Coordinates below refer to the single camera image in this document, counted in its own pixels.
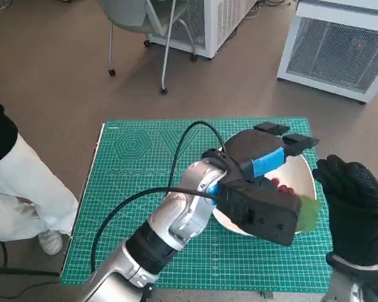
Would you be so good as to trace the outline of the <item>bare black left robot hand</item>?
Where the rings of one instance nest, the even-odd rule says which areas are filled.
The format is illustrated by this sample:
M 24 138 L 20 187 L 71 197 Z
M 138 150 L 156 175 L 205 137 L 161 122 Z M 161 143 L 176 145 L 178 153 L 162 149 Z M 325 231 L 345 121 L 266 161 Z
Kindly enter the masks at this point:
M 265 174 L 318 144 L 319 139 L 287 134 L 288 126 L 263 122 L 233 135 L 222 150 L 210 148 L 202 154 L 227 172 L 230 181 L 246 181 L 258 189 L 272 189 Z

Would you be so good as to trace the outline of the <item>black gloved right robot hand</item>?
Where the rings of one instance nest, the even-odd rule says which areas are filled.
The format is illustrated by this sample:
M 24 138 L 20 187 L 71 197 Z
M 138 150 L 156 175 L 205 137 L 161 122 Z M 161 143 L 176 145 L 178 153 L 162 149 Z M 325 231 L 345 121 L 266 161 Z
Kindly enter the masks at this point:
M 328 204 L 333 253 L 354 265 L 377 265 L 378 180 L 363 164 L 333 154 L 318 160 L 312 174 Z

